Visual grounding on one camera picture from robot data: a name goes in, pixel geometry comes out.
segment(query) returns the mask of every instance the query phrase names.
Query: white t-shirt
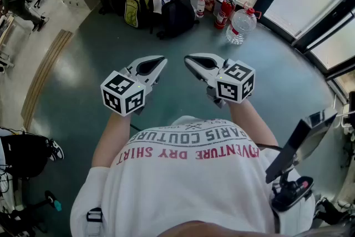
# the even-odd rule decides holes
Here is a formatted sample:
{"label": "white t-shirt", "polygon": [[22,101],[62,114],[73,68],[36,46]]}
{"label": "white t-shirt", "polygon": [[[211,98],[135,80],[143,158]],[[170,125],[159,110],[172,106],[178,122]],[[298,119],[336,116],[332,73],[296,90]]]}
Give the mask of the white t-shirt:
{"label": "white t-shirt", "polygon": [[[86,213],[96,207],[105,236],[153,237],[193,220],[275,233],[265,170],[277,154],[227,120],[144,130],[111,168],[91,168],[72,208],[72,235],[85,236]],[[310,227],[312,214],[297,230]]]}

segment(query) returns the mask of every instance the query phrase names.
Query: fire extinguisher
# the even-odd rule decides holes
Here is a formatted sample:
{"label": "fire extinguisher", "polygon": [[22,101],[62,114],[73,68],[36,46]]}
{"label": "fire extinguisher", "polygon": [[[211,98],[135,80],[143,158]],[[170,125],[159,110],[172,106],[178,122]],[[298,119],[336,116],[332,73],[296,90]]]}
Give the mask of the fire extinguisher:
{"label": "fire extinguisher", "polygon": [[222,5],[221,5],[221,9],[216,17],[216,21],[215,21],[215,27],[217,29],[223,29],[224,26],[227,23],[228,17],[229,15],[232,13],[233,11],[233,2],[232,0],[223,0]]}

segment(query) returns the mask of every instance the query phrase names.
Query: green floor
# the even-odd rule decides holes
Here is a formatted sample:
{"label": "green floor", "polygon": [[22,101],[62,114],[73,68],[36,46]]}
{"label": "green floor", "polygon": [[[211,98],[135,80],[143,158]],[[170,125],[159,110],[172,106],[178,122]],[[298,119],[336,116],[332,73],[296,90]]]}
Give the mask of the green floor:
{"label": "green floor", "polygon": [[[43,88],[31,127],[32,132],[54,138],[65,151],[64,161],[48,163],[40,176],[25,184],[30,203],[42,200],[47,189],[62,202],[60,213],[49,206],[38,211],[48,236],[70,236],[71,206],[110,116],[102,104],[101,82],[138,57],[159,54],[169,60],[146,108],[140,116],[133,115],[132,123],[140,129],[169,125],[182,115],[230,118],[226,108],[220,110],[207,99],[206,86],[184,65],[184,56],[197,52],[240,59],[256,69],[250,100],[281,146],[300,118],[332,105],[333,94],[322,76],[268,29],[258,26],[242,46],[233,46],[226,40],[226,29],[215,29],[213,20],[204,17],[189,32],[163,41],[113,14],[93,11],[83,22]],[[317,191],[339,192],[346,175],[339,167],[343,143],[342,129],[332,129],[300,166],[302,174],[315,178]]]}

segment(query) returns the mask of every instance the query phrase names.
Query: plastic bottle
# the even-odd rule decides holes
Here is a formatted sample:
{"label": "plastic bottle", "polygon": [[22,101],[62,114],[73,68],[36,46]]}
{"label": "plastic bottle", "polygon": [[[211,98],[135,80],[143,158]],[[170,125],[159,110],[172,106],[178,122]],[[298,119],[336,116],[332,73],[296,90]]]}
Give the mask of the plastic bottle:
{"label": "plastic bottle", "polygon": [[197,3],[196,15],[198,18],[202,18],[205,14],[205,0],[199,0]]}
{"label": "plastic bottle", "polygon": [[256,16],[261,17],[261,12],[255,11],[253,8],[238,10],[227,29],[227,39],[233,44],[242,44],[245,38],[256,27]]}

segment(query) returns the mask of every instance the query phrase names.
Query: gray floor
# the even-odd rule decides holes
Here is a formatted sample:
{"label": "gray floor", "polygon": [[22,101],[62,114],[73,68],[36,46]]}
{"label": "gray floor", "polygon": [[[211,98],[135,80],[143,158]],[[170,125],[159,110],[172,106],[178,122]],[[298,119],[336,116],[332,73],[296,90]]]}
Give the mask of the gray floor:
{"label": "gray floor", "polygon": [[[100,84],[112,70],[120,70],[137,57],[161,54],[169,60],[146,108],[132,118],[140,129],[169,125],[181,115],[230,118],[226,108],[220,110],[207,99],[205,85],[185,68],[184,56],[197,52],[240,59],[256,69],[256,89],[250,101],[281,146],[300,118],[332,106],[333,94],[322,76],[268,29],[257,26],[242,46],[233,46],[225,30],[214,28],[213,20],[205,16],[191,31],[163,41],[147,29],[126,25],[116,15],[93,11],[82,23],[43,89],[31,128],[57,140],[66,155],[64,161],[48,163],[40,176],[26,183],[29,202],[40,201],[47,189],[62,202],[61,213],[50,207],[39,211],[49,236],[70,236],[71,206],[110,115],[102,104]],[[302,174],[315,178],[316,191],[330,197],[338,194],[346,175],[340,169],[343,143],[342,130],[332,129],[299,167]]]}
{"label": "gray floor", "polygon": [[40,8],[31,11],[50,18],[40,32],[32,32],[33,24],[16,17],[25,31],[16,27],[7,38],[4,52],[15,64],[0,74],[0,125],[20,129],[23,125],[21,110],[32,79],[45,53],[61,29],[75,32],[90,13],[89,9],[69,9],[62,0],[42,0]]}

